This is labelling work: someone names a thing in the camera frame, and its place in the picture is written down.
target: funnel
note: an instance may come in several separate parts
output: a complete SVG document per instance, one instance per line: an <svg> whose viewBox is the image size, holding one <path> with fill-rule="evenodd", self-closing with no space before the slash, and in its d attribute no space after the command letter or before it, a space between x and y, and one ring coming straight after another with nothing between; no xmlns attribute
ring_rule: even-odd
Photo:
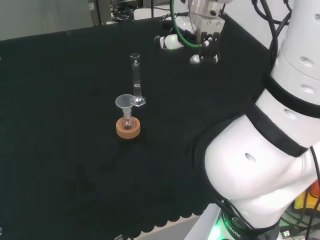
<svg viewBox="0 0 320 240"><path fill-rule="evenodd" d="M123 94L116 98L115 104L122 109L123 117L116 122L116 132L123 139L135 138L140 133L140 122L131 116L131 108L136 104L136 97Z"/></svg>

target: white wall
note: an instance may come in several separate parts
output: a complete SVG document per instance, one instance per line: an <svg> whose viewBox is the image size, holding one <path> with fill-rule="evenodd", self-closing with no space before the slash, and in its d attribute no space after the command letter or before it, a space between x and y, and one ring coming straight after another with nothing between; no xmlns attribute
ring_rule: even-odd
<svg viewBox="0 0 320 240"><path fill-rule="evenodd" d="M269 5L273 19L282 21L289 12L283 0L266 1ZM258 2L259 9L264 13L260 1ZM289 0L291 8L293 7L293 3L293 0ZM272 39L269 24L256 13L251 0L234 0L225 6L224 11L259 42L269 48ZM287 26L283 28L278 38L279 46L286 36L287 28Z"/></svg>

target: black band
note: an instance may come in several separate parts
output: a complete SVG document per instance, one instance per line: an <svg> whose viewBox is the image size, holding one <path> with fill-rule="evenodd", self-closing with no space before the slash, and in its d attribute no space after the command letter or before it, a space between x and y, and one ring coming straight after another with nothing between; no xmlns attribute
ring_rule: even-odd
<svg viewBox="0 0 320 240"><path fill-rule="evenodd" d="M308 150L288 137L255 104L253 104L245 114L255 129L271 144L284 153L297 158Z"/></svg>
<svg viewBox="0 0 320 240"><path fill-rule="evenodd" d="M264 75L265 88L271 95L287 108L308 117L320 119L320 105L304 101L284 90L271 76Z"/></svg>

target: yellow object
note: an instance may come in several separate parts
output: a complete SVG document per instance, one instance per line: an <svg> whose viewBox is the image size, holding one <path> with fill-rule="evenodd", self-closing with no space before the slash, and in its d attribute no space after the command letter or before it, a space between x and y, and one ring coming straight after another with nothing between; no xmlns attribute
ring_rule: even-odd
<svg viewBox="0 0 320 240"><path fill-rule="evenodd" d="M294 201L294 208L295 209L303 209L304 208L304 201L305 201L305 194L306 192L301 193L300 196L298 196ZM313 197L310 193L308 194L308 199L306 201L306 208L307 209L314 209L316 206L316 203L318 201L317 197Z"/></svg>

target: screw hole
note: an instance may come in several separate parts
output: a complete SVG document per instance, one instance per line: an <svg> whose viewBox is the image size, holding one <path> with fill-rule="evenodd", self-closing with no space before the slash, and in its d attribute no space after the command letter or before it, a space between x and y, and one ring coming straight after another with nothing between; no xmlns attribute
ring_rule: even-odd
<svg viewBox="0 0 320 240"><path fill-rule="evenodd" d="M292 120L296 120L298 118L297 114L295 114L293 111L291 111L289 109L285 109L283 111L284 111L285 115Z"/></svg>
<svg viewBox="0 0 320 240"><path fill-rule="evenodd" d="M301 84L300 88L306 92L307 94L314 94L315 93L315 89L311 86L305 85L305 84Z"/></svg>
<svg viewBox="0 0 320 240"><path fill-rule="evenodd" d="M305 56L300 57L300 60L308 68L312 68L312 66L315 64L311 59Z"/></svg>
<svg viewBox="0 0 320 240"><path fill-rule="evenodd" d="M245 153L246 159L248 159L250 162L256 163L256 159L249 153Z"/></svg>

